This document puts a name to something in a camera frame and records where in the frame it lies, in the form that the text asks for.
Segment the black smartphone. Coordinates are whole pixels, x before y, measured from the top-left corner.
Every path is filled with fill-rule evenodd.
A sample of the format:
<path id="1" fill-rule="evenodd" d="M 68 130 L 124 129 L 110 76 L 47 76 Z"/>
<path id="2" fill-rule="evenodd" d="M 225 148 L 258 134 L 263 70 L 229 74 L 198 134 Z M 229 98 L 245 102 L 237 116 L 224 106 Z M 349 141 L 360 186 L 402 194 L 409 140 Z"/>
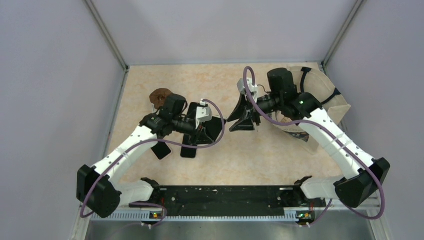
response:
<path id="1" fill-rule="evenodd" d="M 193 143 L 189 143 L 188 141 L 183 141 L 182 143 L 183 145 L 188 145 L 188 146 L 193 146 L 193 147 L 197 147 L 196 144 Z M 180 156 L 182 158 L 186 158 L 186 159 L 194 159 L 197 155 L 197 149 L 196 148 L 187 148 L 187 147 L 182 147 L 181 151 L 180 151 Z"/>

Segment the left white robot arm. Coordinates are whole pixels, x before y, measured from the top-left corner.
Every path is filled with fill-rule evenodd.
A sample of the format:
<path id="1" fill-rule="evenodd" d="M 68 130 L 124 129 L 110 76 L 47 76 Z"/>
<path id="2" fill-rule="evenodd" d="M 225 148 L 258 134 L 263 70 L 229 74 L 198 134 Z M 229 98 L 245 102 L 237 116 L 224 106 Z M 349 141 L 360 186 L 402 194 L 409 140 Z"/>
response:
<path id="1" fill-rule="evenodd" d="M 169 95 L 155 113 L 146 115 L 133 133 L 115 150 L 92 166 L 83 165 L 77 172 L 76 197 L 81 202 L 80 217 L 92 214 L 109 217 L 118 207 L 144 202 L 154 207 L 160 202 L 160 193 L 146 180 L 120 183 L 123 175 L 146 152 L 158 143 L 187 149 L 206 149 L 221 138 L 207 135 L 205 123 L 213 119 L 211 107 L 219 107 L 209 99 L 196 105 L 194 117 L 183 116 L 186 99 L 178 94 Z"/>

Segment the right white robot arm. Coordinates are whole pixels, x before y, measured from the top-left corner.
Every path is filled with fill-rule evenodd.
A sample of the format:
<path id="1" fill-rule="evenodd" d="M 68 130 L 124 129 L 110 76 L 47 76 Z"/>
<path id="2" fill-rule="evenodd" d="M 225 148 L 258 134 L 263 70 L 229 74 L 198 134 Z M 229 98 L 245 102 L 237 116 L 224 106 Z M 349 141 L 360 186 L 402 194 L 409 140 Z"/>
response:
<path id="1" fill-rule="evenodd" d="M 375 158 L 354 143 L 331 119 L 322 103 L 311 93 L 299 91 L 293 74 L 286 68 L 267 73 L 270 91 L 258 95 L 258 85 L 251 67 L 246 67 L 237 83 L 239 100 L 228 121 L 231 132 L 253 131 L 262 119 L 270 121 L 271 114 L 280 112 L 311 136 L 337 163 L 340 176 L 309 177 L 293 192 L 299 206 L 313 199 L 337 199 L 349 208 L 359 207 L 374 193 L 385 198 L 383 183 L 390 170 L 385 158 Z"/>

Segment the pink cased phone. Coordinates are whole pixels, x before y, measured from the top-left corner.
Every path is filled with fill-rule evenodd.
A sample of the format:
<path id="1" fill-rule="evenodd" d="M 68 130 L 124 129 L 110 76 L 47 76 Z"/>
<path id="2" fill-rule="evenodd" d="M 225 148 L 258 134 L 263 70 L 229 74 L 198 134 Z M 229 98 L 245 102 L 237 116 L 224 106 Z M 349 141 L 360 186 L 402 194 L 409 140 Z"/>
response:
<path id="1" fill-rule="evenodd" d="M 214 142 L 218 139 L 223 130 L 221 118 L 217 116 L 213 116 L 210 121 L 204 122 L 203 127 L 205 128 L 206 135 Z"/>

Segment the black phone case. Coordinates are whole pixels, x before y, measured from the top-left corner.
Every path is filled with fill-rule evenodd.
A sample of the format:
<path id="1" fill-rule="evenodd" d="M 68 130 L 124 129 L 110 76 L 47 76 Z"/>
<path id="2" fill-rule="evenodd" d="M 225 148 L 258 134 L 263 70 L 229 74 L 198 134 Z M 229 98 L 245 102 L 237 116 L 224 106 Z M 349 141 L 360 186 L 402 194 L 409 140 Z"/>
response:
<path id="1" fill-rule="evenodd" d="M 189 104 L 188 111 L 185 117 L 188 123 L 196 123 L 196 115 L 197 115 L 198 107 L 202 107 L 202 106 L 196 102 L 191 102 Z"/>

